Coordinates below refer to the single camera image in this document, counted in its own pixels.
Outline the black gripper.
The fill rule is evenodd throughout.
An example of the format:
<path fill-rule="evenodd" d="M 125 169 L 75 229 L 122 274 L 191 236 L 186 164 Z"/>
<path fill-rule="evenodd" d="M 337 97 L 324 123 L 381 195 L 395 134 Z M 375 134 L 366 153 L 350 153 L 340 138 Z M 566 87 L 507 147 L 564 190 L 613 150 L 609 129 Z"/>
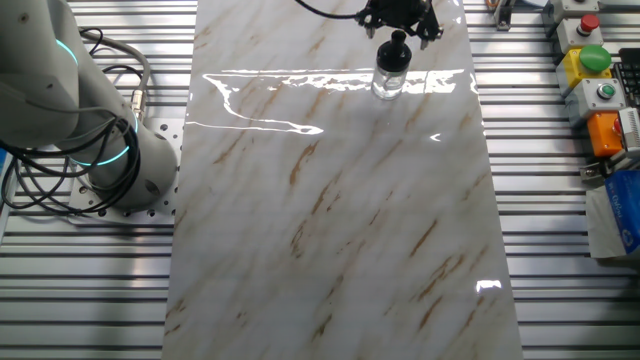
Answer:
<path fill-rule="evenodd" d="M 421 50 L 440 39 L 444 32 L 430 0 L 370 0 L 369 6 L 359 11 L 355 20 L 365 29 L 369 39 L 375 36 L 376 25 L 393 28 L 412 26 L 420 38 Z"/>

